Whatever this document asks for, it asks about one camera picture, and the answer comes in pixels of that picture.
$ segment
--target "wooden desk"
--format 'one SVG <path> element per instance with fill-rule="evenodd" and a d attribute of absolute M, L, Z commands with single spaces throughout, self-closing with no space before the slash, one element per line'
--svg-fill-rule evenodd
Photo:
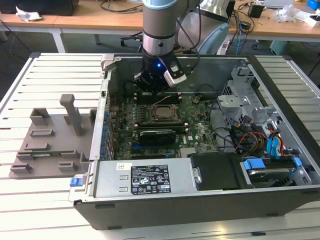
<path fill-rule="evenodd" d="M 237 10 L 242 3 L 251 1 L 236 1 L 234 9 Z M 314 13 L 311 8 L 307 6 L 307 1 L 298 1 L 294 6 L 302 11 Z M 249 8 L 244 7 L 241 12 L 248 13 Z M 296 22 L 279 22 L 277 23 L 271 15 L 274 13 L 273 9 L 265 9 L 260 18 L 253 18 L 255 26 L 253 31 L 248 35 L 248 39 L 257 40 L 285 40 L 285 41 L 298 41 L 298 42 L 319 42 L 320 27 L 310 27 L 305 22 L 296 20 Z M 252 23 L 250 18 L 244 14 L 239 13 L 239 19 Z M 236 32 L 236 20 L 232 17 L 230 21 L 229 33 Z"/>
<path fill-rule="evenodd" d="M 54 22 L 57 19 L 57 15 L 41 15 L 42 19 L 37 21 L 23 21 L 15 14 L 0 14 L 1 20 L 7 26 L 19 26 L 19 27 L 54 27 Z"/>
<path fill-rule="evenodd" d="M 248 0 L 237 0 L 235 9 Z M 314 12 L 307 7 L 307 1 L 294 3 L 303 11 Z M 126 0 L 115 0 L 111 8 L 115 10 L 127 9 L 137 6 L 138 3 L 127 3 Z M 299 20 L 293 22 L 277 23 L 271 18 L 274 10 L 266 9 L 260 18 L 254 18 L 254 30 L 247 36 L 254 40 L 278 40 L 296 42 L 320 42 L 320 27 L 310 27 Z M 141 31 L 143 27 L 142 12 L 132 14 L 113 13 L 100 8 L 96 0 L 80 0 L 73 16 L 43 15 L 43 20 L 24 22 L 14 14 L 2 14 L 3 21 L 10 26 L 12 31 L 17 32 L 45 32 L 53 35 L 59 53 L 65 53 L 64 33 L 94 34 L 95 42 L 98 44 L 99 34 L 130 35 Z M 240 20 L 251 22 L 249 18 L 240 13 Z M 0 31 L 7 29 L 0 25 Z M 231 39 L 236 32 L 236 21 L 232 17 L 230 30 L 227 36 Z"/>
<path fill-rule="evenodd" d="M 123 10 L 138 6 L 137 3 L 128 3 L 126 0 L 115 0 L 110 8 Z M 96 0 L 80 0 L 72 17 L 58 16 L 53 23 L 55 28 L 80 29 L 114 29 L 114 30 L 142 30 L 143 13 L 119 14 L 106 11 Z"/>

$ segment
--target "motherboard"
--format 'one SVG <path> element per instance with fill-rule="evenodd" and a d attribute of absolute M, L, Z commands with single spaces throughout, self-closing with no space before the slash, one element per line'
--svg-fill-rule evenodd
<path fill-rule="evenodd" d="M 194 94 L 148 93 L 106 106 L 101 160 L 186 158 L 219 150 L 208 122 L 208 101 Z"/>

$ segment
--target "white label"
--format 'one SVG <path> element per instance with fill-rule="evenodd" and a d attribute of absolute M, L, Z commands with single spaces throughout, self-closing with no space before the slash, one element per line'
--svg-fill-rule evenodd
<path fill-rule="evenodd" d="M 131 170 L 132 163 L 117 163 L 116 170 Z"/>
<path fill-rule="evenodd" d="M 43 154 L 32 154 L 33 157 L 51 157 L 50 154 L 48 153 L 43 153 Z"/>

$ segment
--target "cpu socket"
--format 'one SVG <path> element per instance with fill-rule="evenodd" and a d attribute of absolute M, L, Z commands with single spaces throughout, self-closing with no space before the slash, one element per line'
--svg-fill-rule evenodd
<path fill-rule="evenodd" d="M 179 123 L 176 105 L 156 105 L 151 106 L 151 121 L 153 123 Z"/>

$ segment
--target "desk leg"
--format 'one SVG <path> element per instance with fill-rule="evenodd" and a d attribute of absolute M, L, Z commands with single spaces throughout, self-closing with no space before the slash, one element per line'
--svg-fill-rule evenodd
<path fill-rule="evenodd" d="M 95 44 L 98 44 L 98 45 L 101 44 L 99 34 L 95 34 L 94 39 L 95 39 Z"/>
<path fill-rule="evenodd" d="M 1 40 L 2 42 L 8 41 L 8 38 L 7 38 L 7 35 L 6 35 L 6 32 L 5 32 L 5 31 L 0 31 L 0 40 Z"/>
<path fill-rule="evenodd" d="M 68 52 L 66 45 L 64 44 L 63 33 L 60 28 L 55 28 L 52 30 L 52 36 L 59 53 L 65 54 Z"/>

